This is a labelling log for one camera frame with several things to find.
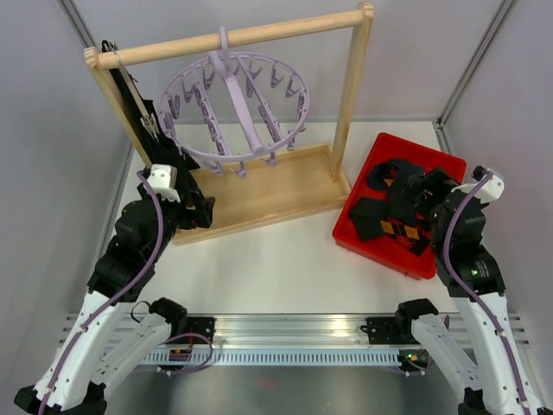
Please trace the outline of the purple round clip hanger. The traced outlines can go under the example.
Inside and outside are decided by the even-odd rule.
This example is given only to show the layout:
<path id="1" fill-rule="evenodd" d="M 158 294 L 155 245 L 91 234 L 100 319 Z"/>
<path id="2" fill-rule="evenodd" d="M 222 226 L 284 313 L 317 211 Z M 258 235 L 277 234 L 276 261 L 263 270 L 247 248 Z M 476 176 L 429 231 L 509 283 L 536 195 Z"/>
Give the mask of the purple round clip hanger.
<path id="1" fill-rule="evenodd" d="M 207 57 L 182 69 L 168 84 L 159 101 L 157 117 L 162 132 L 172 139 L 180 153 L 192 157 L 200 166 L 215 175 L 225 174 L 226 163 L 238 166 L 232 172 L 246 176 L 246 163 L 259 159 L 271 167 L 277 165 L 276 152 L 293 151 L 296 136 L 305 131 L 310 105 L 308 86 L 303 77 L 290 65 L 272 56 L 249 52 L 232 52 L 227 30 L 219 28 L 221 48 L 210 51 Z M 287 82 L 284 98 L 297 98 L 296 124 L 283 132 L 270 102 L 262 93 L 257 78 L 263 69 L 270 69 L 270 87 L 277 88 Z M 238 124 L 247 142 L 245 153 L 234 153 L 221 130 L 219 120 L 208 98 L 208 90 L 220 79 L 230 98 Z M 194 102 L 208 129 L 215 151 L 208 153 L 181 144 L 177 138 L 175 122 L 181 118 L 184 105 Z"/>

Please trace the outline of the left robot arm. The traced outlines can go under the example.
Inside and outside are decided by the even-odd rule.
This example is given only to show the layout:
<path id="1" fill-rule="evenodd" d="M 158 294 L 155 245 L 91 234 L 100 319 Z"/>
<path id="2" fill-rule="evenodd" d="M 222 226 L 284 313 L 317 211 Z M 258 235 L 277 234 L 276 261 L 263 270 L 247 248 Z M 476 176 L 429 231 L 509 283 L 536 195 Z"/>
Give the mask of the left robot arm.
<path id="1" fill-rule="evenodd" d="M 214 200 L 204 198 L 185 167 L 154 164 L 137 174 L 140 200 L 128 203 L 115 234 L 87 283 L 77 319 L 47 372 L 21 388 L 14 403 L 27 414 L 103 414 L 118 387 L 155 348 L 184 349 L 156 367 L 166 376 L 189 374 L 213 358 L 213 332 L 188 320 L 188 311 L 162 297 L 113 350 L 107 343 L 137 306 L 156 262 L 180 230 L 210 227 Z"/>

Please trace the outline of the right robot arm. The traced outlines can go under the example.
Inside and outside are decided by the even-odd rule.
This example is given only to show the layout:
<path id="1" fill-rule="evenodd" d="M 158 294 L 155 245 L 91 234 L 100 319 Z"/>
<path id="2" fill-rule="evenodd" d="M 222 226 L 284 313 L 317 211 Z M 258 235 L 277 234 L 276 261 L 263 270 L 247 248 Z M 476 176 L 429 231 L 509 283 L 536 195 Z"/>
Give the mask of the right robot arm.
<path id="1" fill-rule="evenodd" d="M 407 179 L 398 195 L 429 210 L 437 275 L 473 352 L 463 350 L 428 299 L 399 304 L 394 329 L 400 339 L 416 341 L 429 353 L 455 393 L 459 414 L 550 414 L 521 360 L 499 264 L 482 243 L 483 210 L 504 191 L 501 175 L 481 166 L 465 184 L 442 169 Z"/>

